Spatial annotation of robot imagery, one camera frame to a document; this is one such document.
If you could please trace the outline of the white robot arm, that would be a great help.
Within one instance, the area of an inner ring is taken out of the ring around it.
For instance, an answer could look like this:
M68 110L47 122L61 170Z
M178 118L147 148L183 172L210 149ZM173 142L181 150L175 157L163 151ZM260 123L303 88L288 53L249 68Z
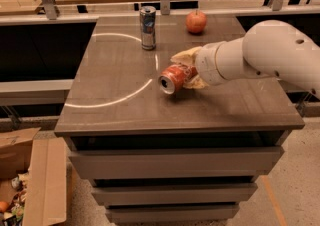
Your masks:
M242 38L194 47L171 61L195 67L198 77L211 86L276 77L320 98L320 47L282 21L262 21Z

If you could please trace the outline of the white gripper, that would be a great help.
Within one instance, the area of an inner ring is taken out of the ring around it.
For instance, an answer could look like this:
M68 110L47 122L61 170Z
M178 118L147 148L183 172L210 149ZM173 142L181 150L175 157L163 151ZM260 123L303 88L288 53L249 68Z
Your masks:
M209 43L191 49L181 51L173 55L170 61L174 64L193 66L195 64L197 73L186 83L183 84L185 89L203 89L209 85L217 86L226 82L218 71L216 55L219 47L224 41Z

